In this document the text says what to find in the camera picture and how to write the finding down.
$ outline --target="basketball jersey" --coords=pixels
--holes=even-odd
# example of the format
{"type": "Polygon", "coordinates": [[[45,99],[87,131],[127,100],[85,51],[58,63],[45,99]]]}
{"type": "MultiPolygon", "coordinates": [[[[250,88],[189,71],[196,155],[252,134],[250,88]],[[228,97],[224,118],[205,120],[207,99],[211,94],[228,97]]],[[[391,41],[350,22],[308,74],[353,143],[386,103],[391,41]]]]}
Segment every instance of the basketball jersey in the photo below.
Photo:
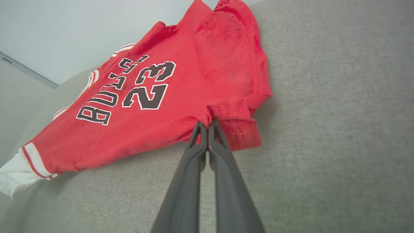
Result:
{"type": "Polygon", "coordinates": [[[261,145],[253,113],[272,95],[250,9],[195,0],[173,26],[158,22],[90,76],[73,104],[19,149],[39,179],[97,168],[190,138],[218,119],[232,150],[261,145]]]}

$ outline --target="red jersey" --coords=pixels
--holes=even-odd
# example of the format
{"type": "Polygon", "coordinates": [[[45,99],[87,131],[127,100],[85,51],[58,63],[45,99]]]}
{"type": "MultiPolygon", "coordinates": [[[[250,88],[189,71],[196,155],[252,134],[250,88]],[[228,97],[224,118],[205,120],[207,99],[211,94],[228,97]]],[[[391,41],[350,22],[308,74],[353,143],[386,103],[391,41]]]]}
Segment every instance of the red jersey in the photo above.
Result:
{"type": "Polygon", "coordinates": [[[252,115],[272,95],[257,22],[239,0],[195,0],[89,77],[75,102],[19,149],[39,177],[97,168],[190,138],[218,119],[232,150],[257,147],[252,115]]]}

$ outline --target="red fabric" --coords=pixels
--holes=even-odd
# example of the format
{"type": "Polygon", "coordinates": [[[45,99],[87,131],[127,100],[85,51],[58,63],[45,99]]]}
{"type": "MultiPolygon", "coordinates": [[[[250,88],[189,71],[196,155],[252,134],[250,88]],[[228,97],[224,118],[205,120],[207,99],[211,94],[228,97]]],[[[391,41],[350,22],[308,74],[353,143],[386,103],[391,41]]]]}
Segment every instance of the red fabric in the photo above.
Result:
{"type": "Polygon", "coordinates": [[[272,95],[267,59],[257,22],[239,0],[221,0],[214,11],[195,0],[178,25],[158,22],[139,43],[115,53],[98,72],[97,80],[92,77],[96,82],[30,141],[52,174],[97,168],[188,140],[197,121],[209,126],[214,118],[220,121],[232,150],[261,145],[252,115],[272,95]],[[135,62],[144,55],[149,57],[135,62]],[[136,66],[124,75],[122,89],[116,90],[106,85],[117,81],[109,78],[111,72],[122,76],[128,70],[118,65],[123,58],[136,66]],[[175,64],[170,77],[156,82],[166,72],[161,70],[136,84],[145,67],[167,61],[175,64]],[[152,86],[162,84],[168,87],[158,109],[141,109],[137,95],[130,107],[123,107],[132,89],[146,87],[151,99],[152,86]],[[116,105],[90,102],[99,91],[118,94],[116,105]],[[77,119],[83,106],[111,112],[108,124],[77,119]]]}

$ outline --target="gray fabric surface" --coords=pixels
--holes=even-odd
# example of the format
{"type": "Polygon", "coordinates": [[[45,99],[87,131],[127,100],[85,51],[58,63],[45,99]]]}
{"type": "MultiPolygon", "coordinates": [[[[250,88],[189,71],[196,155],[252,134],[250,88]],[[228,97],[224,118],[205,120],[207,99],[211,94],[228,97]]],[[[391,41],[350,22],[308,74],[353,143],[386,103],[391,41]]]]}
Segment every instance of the gray fabric surface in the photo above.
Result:
{"type": "MultiPolygon", "coordinates": [[[[414,232],[413,2],[265,0],[251,10],[274,97],[255,114],[262,147],[234,155],[267,232],[414,232]]],[[[56,90],[21,145],[87,76],[56,90]]],[[[2,229],[149,232],[184,147],[42,182],[9,205],[2,229]]],[[[213,177],[202,174],[200,232],[215,232],[213,177]]]]}

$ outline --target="gray edge strip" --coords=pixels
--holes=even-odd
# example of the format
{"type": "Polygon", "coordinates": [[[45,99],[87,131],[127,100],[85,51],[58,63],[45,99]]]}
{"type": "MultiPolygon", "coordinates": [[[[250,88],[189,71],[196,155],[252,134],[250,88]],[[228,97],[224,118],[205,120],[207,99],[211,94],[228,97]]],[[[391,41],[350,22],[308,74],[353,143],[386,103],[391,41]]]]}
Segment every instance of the gray edge strip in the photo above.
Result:
{"type": "Polygon", "coordinates": [[[59,85],[57,85],[56,83],[50,81],[49,79],[41,76],[40,74],[34,72],[33,70],[27,68],[26,66],[16,62],[15,60],[11,59],[10,57],[6,56],[4,53],[0,52],[0,59],[1,61],[11,65],[12,67],[18,69],[19,71],[27,74],[28,76],[36,79],[37,81],[53,88],[56,89],[59,85]]]}

